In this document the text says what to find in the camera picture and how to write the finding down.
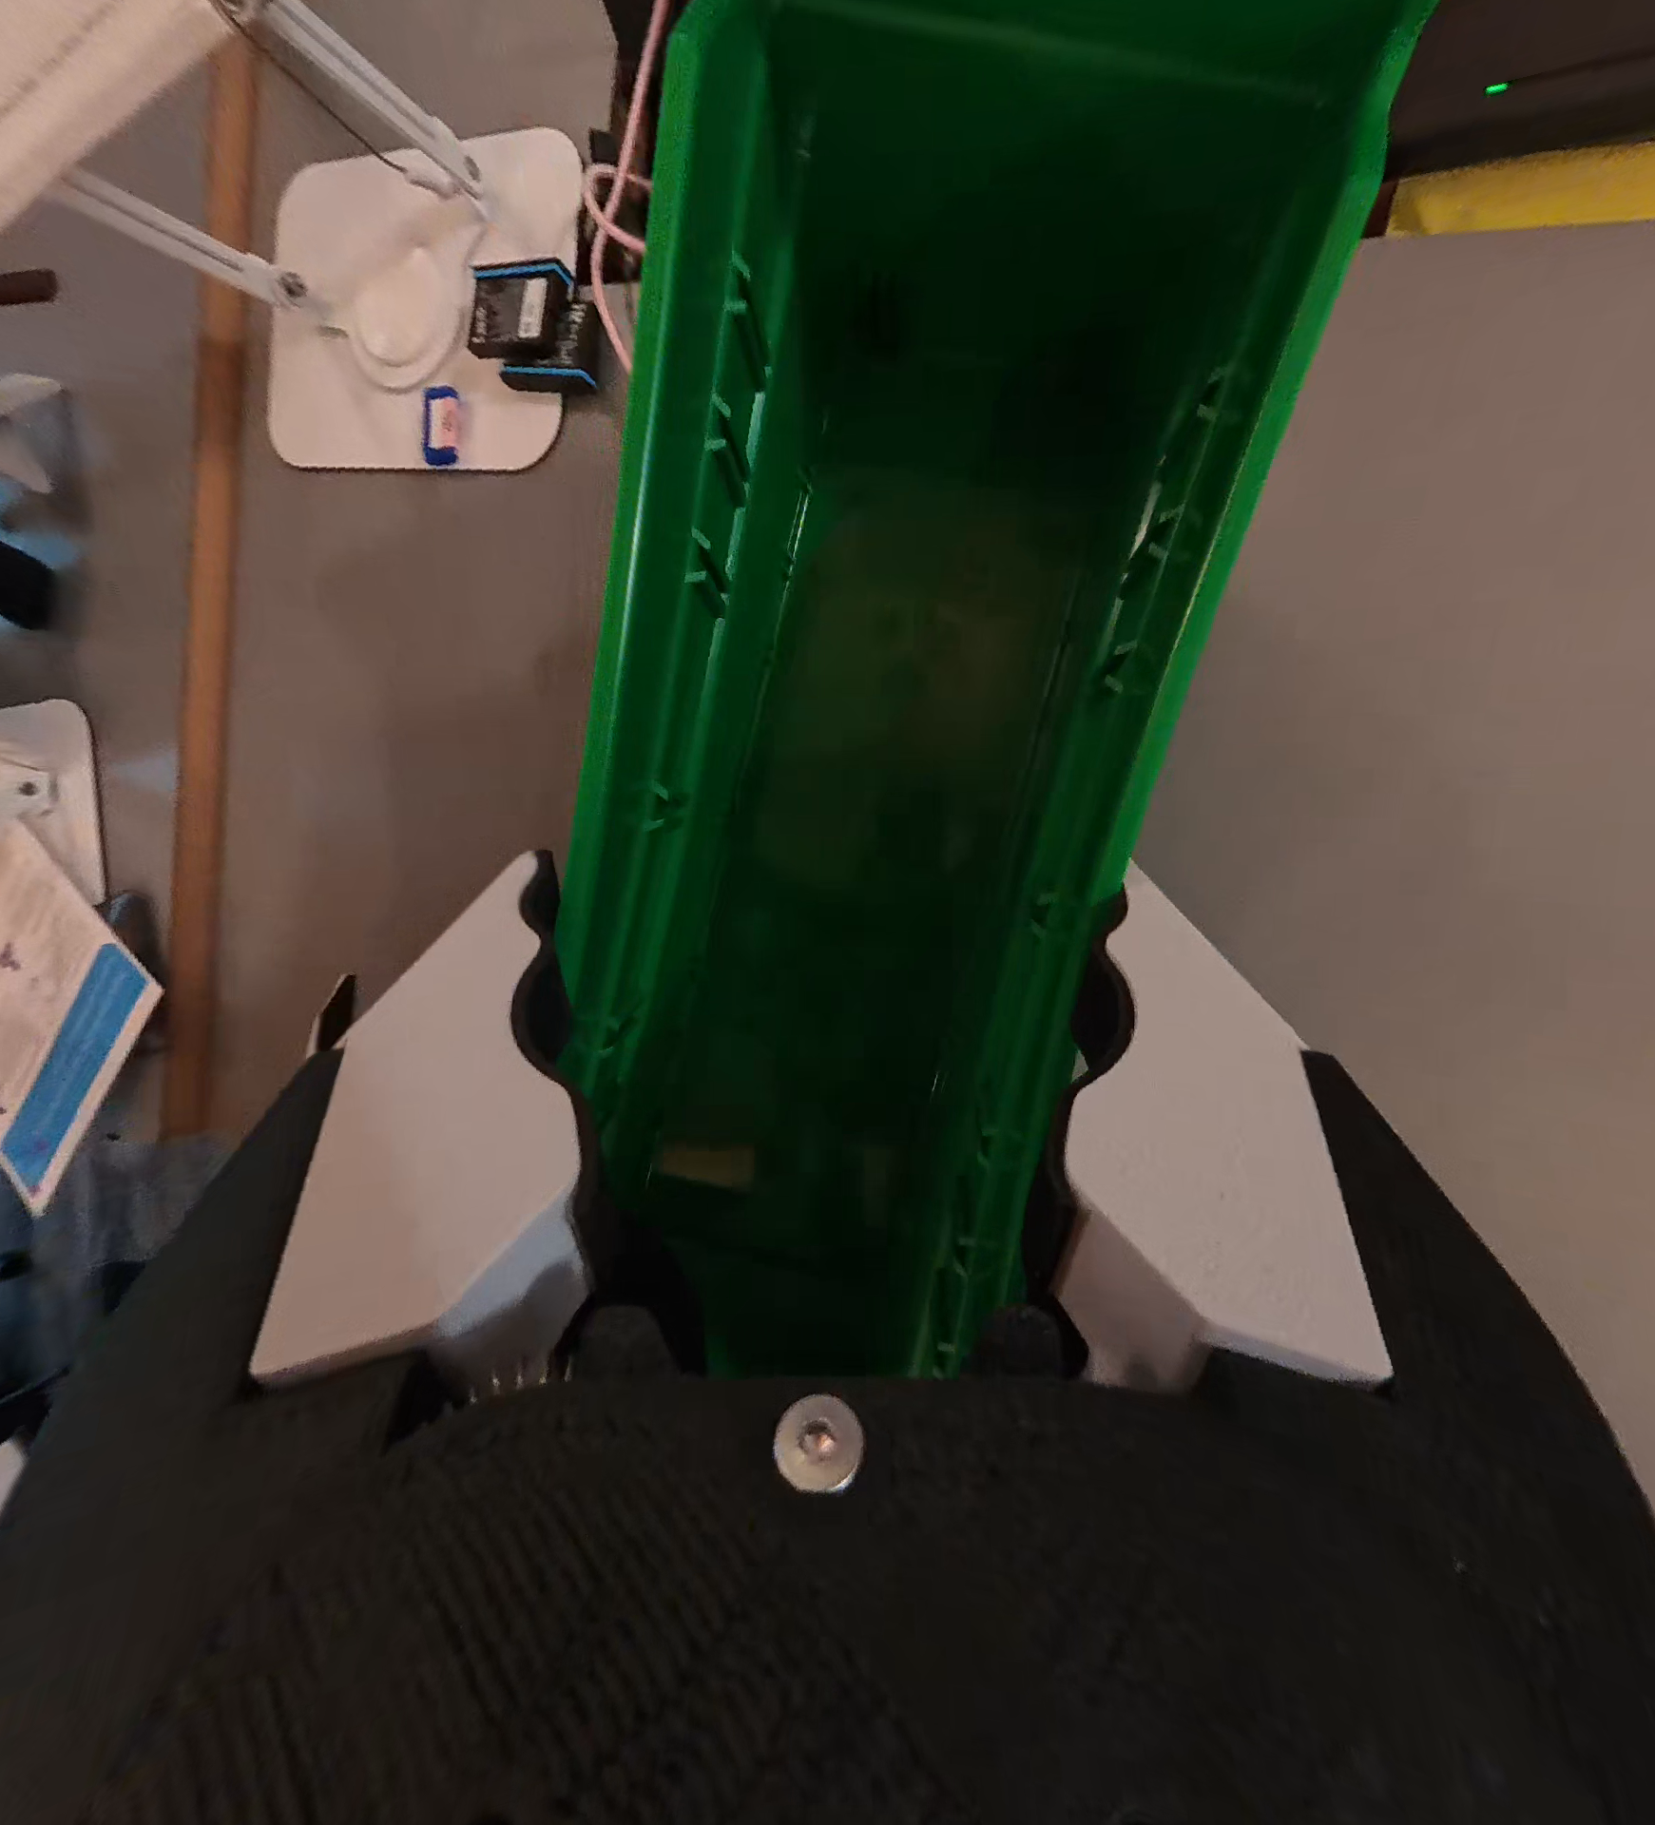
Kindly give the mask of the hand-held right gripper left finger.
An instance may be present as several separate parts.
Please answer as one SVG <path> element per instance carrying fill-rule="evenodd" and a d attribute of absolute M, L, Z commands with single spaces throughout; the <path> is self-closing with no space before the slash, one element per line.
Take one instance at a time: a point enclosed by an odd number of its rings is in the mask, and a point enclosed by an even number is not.
<path fill-rule="evenodd" d="M 517 1032 L 559 881 L 519 855 L 361 1015 L 248 1372 L 263 1387 L 420 1352 L 450 1387 L 545 1379 L 591 1290 L 578 1103 Z"/>

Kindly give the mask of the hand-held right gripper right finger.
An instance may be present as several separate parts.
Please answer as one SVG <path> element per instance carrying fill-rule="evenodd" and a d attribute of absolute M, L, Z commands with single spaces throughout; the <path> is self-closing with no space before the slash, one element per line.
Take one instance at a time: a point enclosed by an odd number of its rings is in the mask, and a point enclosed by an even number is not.
<path fill-rule="evenodd" d="M 1089 948 L 1070 1032 L 1041 1166 L 1041 1299 L 1077 1377 L 1186 1391 L 1226 1352 L 1388 1385 L 1308 1053 L 1138 868 Z"/>

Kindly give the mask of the green plastic bin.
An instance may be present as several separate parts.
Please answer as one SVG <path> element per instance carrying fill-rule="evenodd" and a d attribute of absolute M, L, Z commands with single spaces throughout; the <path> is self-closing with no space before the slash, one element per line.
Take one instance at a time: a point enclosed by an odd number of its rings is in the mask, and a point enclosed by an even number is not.
<path fill-rule="evenodd" d="M 950 1377 L 1432 4 L 666 44 L 557 950 L 702 1368 Z"/>

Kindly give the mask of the printed sheet with blue band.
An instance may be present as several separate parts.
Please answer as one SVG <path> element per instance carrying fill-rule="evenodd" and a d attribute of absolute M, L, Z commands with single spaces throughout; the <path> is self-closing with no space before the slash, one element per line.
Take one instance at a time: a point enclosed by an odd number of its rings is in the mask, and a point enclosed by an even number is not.
<path fill-rule="evenodd" d="M 0 1173 L 38 1217 L 160 1002 L 27 824 L 0 826 Z"/>

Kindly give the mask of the white document stand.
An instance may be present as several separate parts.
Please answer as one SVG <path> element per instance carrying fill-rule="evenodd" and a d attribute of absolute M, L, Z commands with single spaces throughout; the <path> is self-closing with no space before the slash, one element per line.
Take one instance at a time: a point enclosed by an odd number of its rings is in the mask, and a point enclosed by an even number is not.
<path fill-rule="evenodd" d="M 94 738 L 71 700 L 0 708 L 0 830 L 15 824 L 29 828 L 88 902 L 109 901 Z"/>
<path fill-rule="evenodd" d="M 507 389 L 465 351 L 475 265 L 578 254 L 584 159 L 534 126 L 463 140 L 408 98 L 307 4 L 219 4 L 254 54 L 284 48 L 399 142 L 307 164 L 284 189 L 275 256 L 246 254 L 84 170 L 48 199 L 263 304 L 271 313 L 267 424 L 307 471 L 429 471 L 422 391 L 465 401 L 469 473 L 515 475 L 557 443 L 559 397 Z"/>

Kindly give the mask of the wood-edged side table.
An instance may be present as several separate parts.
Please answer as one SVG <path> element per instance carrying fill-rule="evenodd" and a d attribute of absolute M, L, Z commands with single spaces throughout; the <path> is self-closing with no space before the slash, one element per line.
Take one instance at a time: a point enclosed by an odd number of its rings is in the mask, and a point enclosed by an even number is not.
<path fill-rule="evenodd" d="M 218 58 L 218 75 L 206 130 L 200 231 L 240 246 L 252 193 L 254 52 L 231 37 L 212 58 Z M 0 306 L 44 298 L 46 292 L 36 292 L 27 279 L 0 279 Z M 246 296 L 202 279 L 200 298 L 195 515 L 168 954 L 168 1053 L 160 1093 L 160 1127 L 172 1137 L 200 1129 L 210 1101 L 231 614 L 246 399 Z"/>

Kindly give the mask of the black box with blue edge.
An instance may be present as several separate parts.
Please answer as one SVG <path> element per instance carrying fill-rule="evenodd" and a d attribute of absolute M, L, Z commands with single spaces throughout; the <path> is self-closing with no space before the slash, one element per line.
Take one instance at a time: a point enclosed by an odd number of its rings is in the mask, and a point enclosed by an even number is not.
<path fill-rule="evenodd" d="M 521 395 L 587 399 L 601 327 L 587 286 L 555 258 L 475 265 L 465 351 Z"/>

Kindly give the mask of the black charger box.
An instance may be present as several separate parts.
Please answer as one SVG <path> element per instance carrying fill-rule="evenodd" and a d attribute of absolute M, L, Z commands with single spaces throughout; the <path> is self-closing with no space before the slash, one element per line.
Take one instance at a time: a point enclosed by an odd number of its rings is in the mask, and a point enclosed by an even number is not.
<path fill-rule="evenodd" d="M 1390 109 L 1386 178 L 1655 142 L 1655 2 L 1440 2 Z"/>

